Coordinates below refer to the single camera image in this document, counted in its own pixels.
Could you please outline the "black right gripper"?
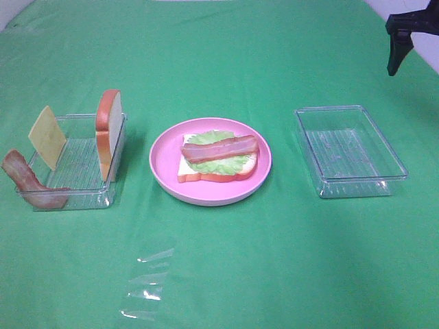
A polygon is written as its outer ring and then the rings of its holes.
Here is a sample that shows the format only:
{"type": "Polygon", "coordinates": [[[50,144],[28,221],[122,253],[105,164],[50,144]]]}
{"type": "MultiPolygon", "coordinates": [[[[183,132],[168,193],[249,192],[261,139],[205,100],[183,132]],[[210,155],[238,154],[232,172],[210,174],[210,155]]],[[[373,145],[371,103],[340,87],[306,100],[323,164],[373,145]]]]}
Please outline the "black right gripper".
{"type": "Polygon", "coordinates": [[[395,76],[402,61],[414,48],[412,32],[438,35],[438,0],[431,0],[423,10],[389,15],[385,28],[390,34],[388,75],[395,76]]]}

